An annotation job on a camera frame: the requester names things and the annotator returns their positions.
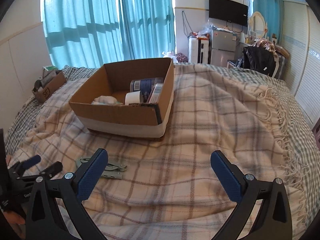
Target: black jacket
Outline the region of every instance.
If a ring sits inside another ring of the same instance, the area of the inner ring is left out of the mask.
[[[272,77],[276,62],[273,54],[261,47],[244,47],[236,67],[252,69]]]

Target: tape roll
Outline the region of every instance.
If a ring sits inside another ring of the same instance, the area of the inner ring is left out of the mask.
[[[143,95],[141,91],[130,92],[125,95],[125,104],[140,104],[143,103]]]

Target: small cardboard box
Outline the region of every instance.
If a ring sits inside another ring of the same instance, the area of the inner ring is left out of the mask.
[[[57,76],[54,79],[52,79],[43,88],[41,92],[32,91],[32,93],[35,95],[35,98],[38,102],[44,103],[55,91],[62,87],[66,82],[67,80],[63,74],[63,71],[59,71],[59,73],[57,73]]]
[[[124,105],[132,80],[164,78],[155,104]],[[164,135],[173,102],[174,66],[170,58],[138,59],[103,65],[72,96],[70,107],[86,128],[140,138]],[[123,105],[92,105],[99,96],[113,96]]]

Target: label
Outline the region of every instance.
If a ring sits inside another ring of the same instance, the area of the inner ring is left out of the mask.
[[[50,97],[50,89],[49,88],[46,88],[43,92],[42,92],[43,96],[45,99],[48,99]]]
[[[153,93],[149,101],[150,104],[155,104],[158,102],[162,87],[163,87],[162,83],[156,84],[155,89],[153,90]]]
[[[139,91],[139,90],[140,90],[140,80],[137,80],[134,82],[133,91]]]

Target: wall-mounted tv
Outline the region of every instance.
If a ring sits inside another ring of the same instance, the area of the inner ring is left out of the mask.
[[[231,0],[209,0],[209,18],[248,25],[248,7]]]

